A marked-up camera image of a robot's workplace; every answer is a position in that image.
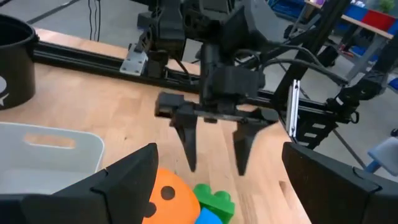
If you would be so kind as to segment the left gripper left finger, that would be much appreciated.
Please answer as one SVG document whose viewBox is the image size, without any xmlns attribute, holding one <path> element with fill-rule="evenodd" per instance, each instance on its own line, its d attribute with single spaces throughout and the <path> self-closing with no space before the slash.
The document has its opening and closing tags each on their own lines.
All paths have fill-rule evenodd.
<svg viewBox="0 0 398 224">
<path fill-rule="evenodd" d="M 53 194 L 0 194 L 0 224 L 141 224 L 158 165 L 151 142 Z"/>
</svg>

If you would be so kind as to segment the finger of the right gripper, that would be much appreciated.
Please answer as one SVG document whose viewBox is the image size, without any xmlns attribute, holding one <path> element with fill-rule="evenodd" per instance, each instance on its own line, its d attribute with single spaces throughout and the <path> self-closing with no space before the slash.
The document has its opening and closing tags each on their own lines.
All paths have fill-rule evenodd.
<svg viewBox="0 0 398 224">
<path fill-rule="evenodd" d="M 170 126 L 175 128 L 181 140 L 192 172 L 195 172 L 197 168 L 197 118 L 191 106 L 181 106 L 172 113 L 170 120 Z"/>
<path fill-rule="evenodd" d="M 233 132 L 233 144 L 236 167 L 240 176 L 246 173 L 256 134 L 267 126 L 267 123 L 237 123 L 237 129 Z"/>
</svg>

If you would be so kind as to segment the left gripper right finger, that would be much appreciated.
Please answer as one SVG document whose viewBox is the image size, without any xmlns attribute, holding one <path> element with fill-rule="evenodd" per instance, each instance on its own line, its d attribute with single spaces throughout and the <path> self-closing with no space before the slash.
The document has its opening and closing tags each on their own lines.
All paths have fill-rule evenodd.
<svg viewBox="0 0 398 224">
<path fill-rule="evenodd" d="M 312 224 L 398 224 L 398 183 L 285 142 L 282 162 Z"/>
</svg>

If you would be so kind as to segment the green building block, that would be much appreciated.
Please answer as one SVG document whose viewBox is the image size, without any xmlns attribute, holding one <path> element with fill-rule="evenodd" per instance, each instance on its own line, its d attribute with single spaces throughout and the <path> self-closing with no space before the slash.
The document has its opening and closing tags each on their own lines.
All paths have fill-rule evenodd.
<svg viewBox="0 0 398 224">
<path fill-rule="evenodd" d="M 208 184 L 197 184 L 193 193 L 200 207 L 206 208 L 220 218 L 222 224 L 229 224 L 235 214 L 235 203 L 231 195 L 224 190 L 212 192 Z"/>
</svg>

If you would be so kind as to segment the light blue T-shaped block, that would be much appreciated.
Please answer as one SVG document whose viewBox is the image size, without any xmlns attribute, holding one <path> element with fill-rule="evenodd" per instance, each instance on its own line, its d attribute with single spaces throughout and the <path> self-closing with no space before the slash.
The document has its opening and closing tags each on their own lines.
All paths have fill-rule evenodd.
<svg viewBox="0 0 398 224">
<path fill-rule="evenodd" d="M 223 224 L 223 222 L 215 213 L 207 208 L 203 208 L 194 224 Z"/>
</svg>

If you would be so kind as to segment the black cup with white logo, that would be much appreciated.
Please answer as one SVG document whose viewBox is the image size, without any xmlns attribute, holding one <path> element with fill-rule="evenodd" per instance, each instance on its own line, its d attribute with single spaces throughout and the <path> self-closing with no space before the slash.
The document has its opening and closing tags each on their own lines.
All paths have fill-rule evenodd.
<svg viewBox="0 0 398 224">
<path fill-rule="evenodd" d="M 0 111 L 17 107 L 35 95 L 35 29 L 0 14 Z"/>
</svg>

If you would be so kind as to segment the large grey plastic bin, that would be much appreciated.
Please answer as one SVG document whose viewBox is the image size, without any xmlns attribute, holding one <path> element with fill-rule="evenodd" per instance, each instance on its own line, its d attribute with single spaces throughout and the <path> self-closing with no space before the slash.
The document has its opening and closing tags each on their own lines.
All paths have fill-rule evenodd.
<svg viewBox="0 0 398 224">
<path fill-rule="evenodd" d="M 27 134 L 65 137 L 75 146 L 33 144 Z M 0 194 L 53 194 L 98 172 L 103 154 L 96 134 L 0 122 Z"/>
</svg>

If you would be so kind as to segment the light blue chair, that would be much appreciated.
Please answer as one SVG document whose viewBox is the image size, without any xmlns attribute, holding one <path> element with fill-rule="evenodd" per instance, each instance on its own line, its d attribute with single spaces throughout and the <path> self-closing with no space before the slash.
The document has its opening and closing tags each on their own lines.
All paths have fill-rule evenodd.
<svg viewBox="0 0 398 224">
<path fill-rule="evenodd" d="M 372 162 L 366 171 L 375 173 L 383 167 L 391 175 L 398 176 L 398 138 L 389 137 L 368 151 Z"/>
</svg>

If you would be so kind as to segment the orange foam die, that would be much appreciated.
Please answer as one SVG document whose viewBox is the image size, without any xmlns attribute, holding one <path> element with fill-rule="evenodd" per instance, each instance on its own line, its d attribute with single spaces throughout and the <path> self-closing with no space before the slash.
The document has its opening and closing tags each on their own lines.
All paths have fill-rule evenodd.
<svg viewBox="0 0 398 224">
<path fill-rule="evenodd" d="M 142 224 L 194 224 L 199 214 L 190 186 L 174 172 L 158 169 Z"/>
</svg>

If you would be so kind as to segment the wooden shelf table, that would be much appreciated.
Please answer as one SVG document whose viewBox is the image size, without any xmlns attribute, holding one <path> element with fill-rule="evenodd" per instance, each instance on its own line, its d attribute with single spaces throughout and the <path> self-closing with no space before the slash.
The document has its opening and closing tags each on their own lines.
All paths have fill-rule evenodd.
<svg viewBox="0 0 398 224">
<path fill-rule="evenodd" d="M 361 21 L 354 20 L 350 17 L 345 16 L 344 14 L 341 17 L 346 22 L 351 24 L 350 31 L 345 34 L 354 35 L 360 33 L 361 30 L 368 30 L 375 34 L 375 37 L 367 47 L 367 49 L 362 53 L 358 54 L 357 52 L 353 52 L 352 55 L 348 55 L 350 51 L 345 49 L 348 46 L 347 40 L 342 40 L 338 44 L 329 44 L 327 47 L 320 53 L 320 57 L 322 62 L 325 62 L 327 65 L 331 65 L 332 61 L 335 59 L 332 56 L 343 56 L 350 62 L 354 63 L 354 67 L 349 71 L 346 75 L 346 78 L 351 81 L 354 77 L 360 73 L 365 72 L 368 64 L 371 62 L 371 59 L 378 55 L 381 56 L 381 49 L 388 43 L 392 41 L 396 34 L 398 34 L 398 19 L 396 19 L 395 23 L 392 27 L 387 31 L 379 30 L 375 27 L 369 26 Z"/>
</svg>

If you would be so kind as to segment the blue storage bin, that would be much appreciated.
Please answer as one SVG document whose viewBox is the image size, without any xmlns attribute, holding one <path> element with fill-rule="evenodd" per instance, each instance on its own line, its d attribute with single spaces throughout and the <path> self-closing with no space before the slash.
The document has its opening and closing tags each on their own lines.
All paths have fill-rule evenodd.
<svg viewBox="0 0 398 224">
<path fill-rule="evenodd" d="M 367 14 L 368 9 L 365 7 L 357 6 L 355 4 L 350 4 L 345 12 L 344 15 L 350 17 L 357 21 L 362 21 L 365 15 Z"/>
</svg>

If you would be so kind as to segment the red storage bin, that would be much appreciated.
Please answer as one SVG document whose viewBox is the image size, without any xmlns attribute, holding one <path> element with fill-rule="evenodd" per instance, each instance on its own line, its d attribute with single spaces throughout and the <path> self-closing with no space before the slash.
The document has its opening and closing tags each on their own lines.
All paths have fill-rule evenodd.
<svg viewBox="0 0 398 224">
<path fill-rule="evenodd" d="M 368 9 L 367 13 L 361 19 L 361 22 L 385 32 L 392 27 L 395 21 L 395 17 L 371 9 Z"/>
</svg>

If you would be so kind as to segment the green plant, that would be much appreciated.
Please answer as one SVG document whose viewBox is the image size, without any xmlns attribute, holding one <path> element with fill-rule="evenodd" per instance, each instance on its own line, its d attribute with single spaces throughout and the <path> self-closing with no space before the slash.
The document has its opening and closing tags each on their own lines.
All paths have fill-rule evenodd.
<svg viewBox="0 0 398 224">
<path fill-rule="evenodd" d="M 379 9 L 383 13 L 390 13 L 394 6 L 395 6 L 395 0 L 379 0 Z"/>
</svg>

